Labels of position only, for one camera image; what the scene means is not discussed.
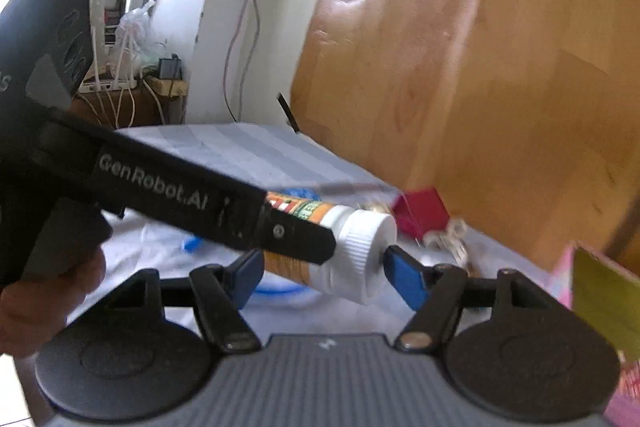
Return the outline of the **person's left hand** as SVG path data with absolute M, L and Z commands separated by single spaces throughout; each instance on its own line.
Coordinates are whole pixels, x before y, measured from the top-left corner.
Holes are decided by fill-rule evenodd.
M 56 279 L 6 286 L 1 291 L 2 355 L 34 355 L 64 329 L 67 317 L 100 286 L 104 275 L 105 258 L 98 248 Z

